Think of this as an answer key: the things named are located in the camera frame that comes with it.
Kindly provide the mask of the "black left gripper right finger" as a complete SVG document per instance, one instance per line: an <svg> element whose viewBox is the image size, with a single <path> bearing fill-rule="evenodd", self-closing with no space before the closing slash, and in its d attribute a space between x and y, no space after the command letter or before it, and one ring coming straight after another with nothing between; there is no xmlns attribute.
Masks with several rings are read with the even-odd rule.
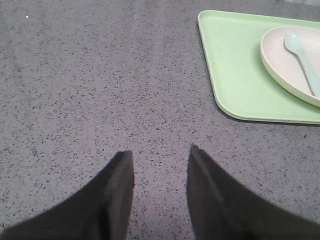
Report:
<svg viewBox="0 0 320 240"><path fill-rule="evenodd" d="M197 240L318 240L320 226L271 204L190 147L187 204Z"/></svg>

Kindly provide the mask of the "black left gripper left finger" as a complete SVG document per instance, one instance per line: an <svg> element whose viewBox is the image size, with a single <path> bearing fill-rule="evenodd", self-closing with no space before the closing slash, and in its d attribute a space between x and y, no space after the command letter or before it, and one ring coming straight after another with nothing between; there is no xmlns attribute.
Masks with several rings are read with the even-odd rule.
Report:
<svg viewBox="0 0 320 240"><path fill-rule="evenodd" d="M133 154L120 151L55 207L6 228L2 240L124 240L134 189Z"/></svg>

